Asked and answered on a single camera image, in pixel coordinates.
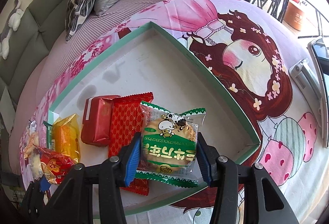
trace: red candy packet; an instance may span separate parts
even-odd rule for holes
[[[81,140],[99,147],[110,143],[110,123],[114,99],[119,95],[92,97],[86,100],[82,119]]]
[[[110,127],[110,145],[108,156],[118,155],[121,147],[129,145],[135,132],[141,132],[144,116],[140,109],[140,102],[151,102],[153,93],[134,94],[114,99]],[[148,181],[134,179],[127,191],[148,195]]]
[[[36,146],[39,150],[42,171],[51,184],[60,184],[76,163],[69,156]]]

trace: stuffed toy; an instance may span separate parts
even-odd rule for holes
[[[13,31],[19,28],[20,19],[23,16],[24,11],[19,9],[21,2],[19,0],[14,1],[14,10],[12,10],[7,18],[5,27],[0,33],[0,55],[3,59],[7,59],[9,53],[9,38]]]

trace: candy wrapper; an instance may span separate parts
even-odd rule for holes
[[[77,114],[68,116],[62,120],[58,119],[52,127],[52,140],[55,140],[55,151],[79,162],[79,128]]]
[[[41,167],[39,150],[34,147],[33,151],[29,154],[29,165],[31,168],[32,176],[35,180],[42,177],[43,171]]]
[[[51,184],[60,184],[76,162],[69,156],[53,150],[39,146],[36,148],[39,150],[41,167],[46,179]]]
[[[140,102],[153,100],[152,93],[134,94],[114,99],[110,126],[110,145],[108,156],[118,155],[121,147],[129,145],[135,132],[140,132],[143,123],[143,114]],[[146,179],[134,179],[127,191],[148,195],[149,187]]]
[[[195,187],[192,175],[198,129],[206,110],[193,109],[174,114],[154,104],[142,102],[144,114],[142,153],[136,178],[152,179],[181,187]]]
[[[86,100],[83,113],[81,140],[99,147],[110,143],[110,123],[114,99],[119,95],[97,96]]]
[[[39,136],[37,132],[31,133],[27,146],[24,148],[24,159],[29,156],[30,153],[35,149],[34,145],[39,145]]]

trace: cartoon cow logo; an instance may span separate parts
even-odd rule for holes
[[[172,132],[175,128],[177,128],[177,127],[171,121],[169,121],[169,120],[161,121],[159,123],[159,130],[162,131],[160,136],[163,136],[165,138],[167,138],[167,137],[171,138],[172,135],[175,135],[175,133]]]
[[[167,115],[162,115],[161,118],[167,119],[175,125],[179,126],[178,131],[183,130],[186,127],[186,119],[180,115],[169,113]]]

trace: green snack wrapper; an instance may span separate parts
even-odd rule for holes
[[[55,140],[52,139],[51,129],[53,125],[49,124],[48,122],[44,121],[43,124],[46,126],[46,143],[47,148],[55,151]]]
[[[174,114],[144,101],[140,108],[144,114],[142,151],[135,177],[180,187],[197,186],[192,169],[198,128],[203,123],[206,110],[198,108]]]

